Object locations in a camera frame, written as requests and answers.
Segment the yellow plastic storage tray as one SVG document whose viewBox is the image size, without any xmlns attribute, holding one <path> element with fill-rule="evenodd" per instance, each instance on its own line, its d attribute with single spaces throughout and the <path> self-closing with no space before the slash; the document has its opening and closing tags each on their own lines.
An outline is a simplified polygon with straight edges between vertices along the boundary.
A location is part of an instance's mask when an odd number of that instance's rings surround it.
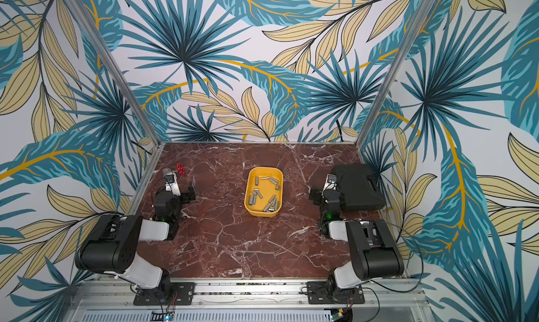
<svg viewBox="0 0 539 322">
<path fill-rule="evenodd" d="M 277 216 L 283 205 L 284 175 L 278 168 L 255 167 L 249 175 L 244 197 L 244 207 L 248 213 L 255 217 L 273 218 Z M 262 199 L 258 199 L 255 205 L 248 205 L 249 196 L 254 189 L 259 189 Z M 273 195 L 277 196 L 277 209 L 273 213 L 264 213 L 263 208 Z"/>
</svg>

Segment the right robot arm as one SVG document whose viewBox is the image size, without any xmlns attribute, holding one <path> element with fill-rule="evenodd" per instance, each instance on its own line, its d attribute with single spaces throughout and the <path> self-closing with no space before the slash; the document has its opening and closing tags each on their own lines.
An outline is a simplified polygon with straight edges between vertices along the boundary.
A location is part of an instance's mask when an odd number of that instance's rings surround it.
<svg viewBox="0 0 539 322">
<path fill-rule="evenodd" d="M 320 234 L 344 241 L 350 253 L 350 261 L 330 271 L 327 280 L 307 284 L 315 304 L 358 300 L 365 282 L 404 273 L 404 261 L 385 221 L 341 217 L 343 211 L 377 211 L 385 207 L 383 194 L 370 177 L 328 174 L 322 189 L 310 191 L 310 199 L 319 206 Z"/>
</svg>

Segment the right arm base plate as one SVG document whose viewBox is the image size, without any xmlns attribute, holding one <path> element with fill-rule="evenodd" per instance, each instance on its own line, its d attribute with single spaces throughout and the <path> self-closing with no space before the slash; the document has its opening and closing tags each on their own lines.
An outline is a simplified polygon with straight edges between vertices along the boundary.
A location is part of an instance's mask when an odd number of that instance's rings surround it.
<svg viewBox="0 0 539 322">
<path fill-rule="evenodd" d="M 360 305 L 365 303 L 361 288 L 338 288 L 328 281 L 308 281 L 307 299 L 310 305 Z"/>
</svg>

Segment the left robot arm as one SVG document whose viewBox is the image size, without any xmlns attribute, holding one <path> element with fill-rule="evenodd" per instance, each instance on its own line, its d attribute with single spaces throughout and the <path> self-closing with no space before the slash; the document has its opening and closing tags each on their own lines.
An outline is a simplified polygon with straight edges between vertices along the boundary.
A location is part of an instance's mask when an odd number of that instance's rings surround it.
<svg viewBox="0 0 539 322">
<path fill-rule="evenodd" d="M 186 191 L 178 185 L 177 173 L 164 169 L 164 188 L 153 198 L 154 217 L 103 215 L 81 243 L 75 256 L 79 270 L 118 277 L 137 288 L 137 295 L 164 303 L 175 298 L 168 271 L 141 257 L 138 244 L 172 241 L 182 220 L 182 207 L 196 200 L 194 185 Z"/>
</svg>

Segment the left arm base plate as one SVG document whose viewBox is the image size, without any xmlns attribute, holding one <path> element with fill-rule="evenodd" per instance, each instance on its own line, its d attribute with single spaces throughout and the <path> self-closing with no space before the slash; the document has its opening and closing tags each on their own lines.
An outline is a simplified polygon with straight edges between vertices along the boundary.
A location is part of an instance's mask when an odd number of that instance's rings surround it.
<svg viewBox="0 0 539 322">
<path fill-rule="evenodd" d="M 133 305 L 190 306 L 194 293 L 194 282 L 171 283 L 153 289 L 137 289 Z"/>
</svg>

